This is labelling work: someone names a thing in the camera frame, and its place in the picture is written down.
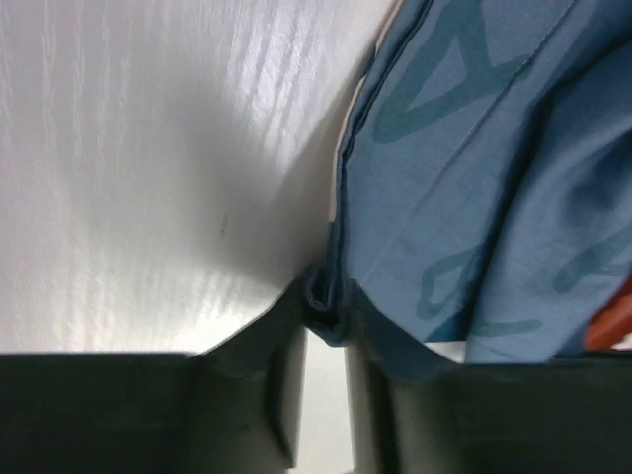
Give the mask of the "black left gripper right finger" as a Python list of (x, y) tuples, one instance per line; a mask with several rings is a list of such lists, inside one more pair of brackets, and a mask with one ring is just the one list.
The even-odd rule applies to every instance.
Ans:
[(631, 357), (468, 365), (353, 287), (347, 348), (358, 473), (627, 473)]

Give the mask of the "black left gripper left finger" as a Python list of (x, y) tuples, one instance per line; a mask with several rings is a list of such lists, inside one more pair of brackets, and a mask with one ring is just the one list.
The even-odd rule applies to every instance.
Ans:
[(5, 473), (284, 473), (297, 458), (305, 330), (293, 283), (202, 355), (1, 358)]

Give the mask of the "red round plastic plate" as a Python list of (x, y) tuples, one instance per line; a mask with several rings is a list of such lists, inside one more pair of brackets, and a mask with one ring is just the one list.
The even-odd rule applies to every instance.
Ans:
[(613, 300), (589, 323), (584, 348), (587, 351), (607, 351), (623, 341), (631, 332), (631, 296)]

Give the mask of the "blue letter-print cloth napkin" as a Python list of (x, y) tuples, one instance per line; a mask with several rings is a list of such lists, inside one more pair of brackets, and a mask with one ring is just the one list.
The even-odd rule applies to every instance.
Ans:
[(631, 5), (401, 1), (335, 160), (308, 326), (411, 376), (578, 356), (631, 272)]

